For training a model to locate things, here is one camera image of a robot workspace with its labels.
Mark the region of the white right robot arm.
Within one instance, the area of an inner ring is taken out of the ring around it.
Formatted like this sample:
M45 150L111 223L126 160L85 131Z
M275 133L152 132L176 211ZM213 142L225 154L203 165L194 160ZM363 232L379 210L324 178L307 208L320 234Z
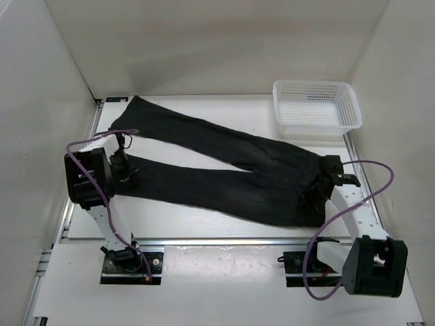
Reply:
M343 286L349 295L400 297L408 257L404 241L394 240L376 220L355 175L332 175L325 186L329 199L340 212L316 231L307 246L302 263L307 293L314 300L324 301ZM353 241L350 249L335 240L317 241L324 228L340 218ZM326 266L339 273L341 279L329 294L319 297L310 290L307 267L319 272Z

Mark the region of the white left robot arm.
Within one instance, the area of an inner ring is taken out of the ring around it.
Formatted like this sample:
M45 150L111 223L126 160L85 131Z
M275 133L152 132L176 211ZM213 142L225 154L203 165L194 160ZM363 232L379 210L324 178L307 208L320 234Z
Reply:
M134 272L141 267L143 256L114 204L116 183L134 185L138 171L126 157L124 135L108 132L70 143L64 163L69 198L97 224L105 239L102 252L113 265Z

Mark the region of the black trousers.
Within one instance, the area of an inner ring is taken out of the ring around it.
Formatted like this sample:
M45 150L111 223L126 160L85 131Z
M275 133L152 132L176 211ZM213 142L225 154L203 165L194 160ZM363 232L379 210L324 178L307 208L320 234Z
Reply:
M320 157L282 141L232 130L183 115L138 96L111 124L141 138L171 143L230 165L190 168L129 156L137 187L118 183L116 193L218 211L265 225L318 228L325 199L307 200L320 177Z

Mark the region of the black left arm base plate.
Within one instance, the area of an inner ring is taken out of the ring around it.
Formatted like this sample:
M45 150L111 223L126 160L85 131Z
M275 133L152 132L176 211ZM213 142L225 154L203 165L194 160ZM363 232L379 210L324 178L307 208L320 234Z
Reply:
M162 280L162 269L164 253L151 251L145 252L145 257L150 265L150 274L142 258L127 265L115 264L108 257L103 260L100 283L102 285L160 285Z

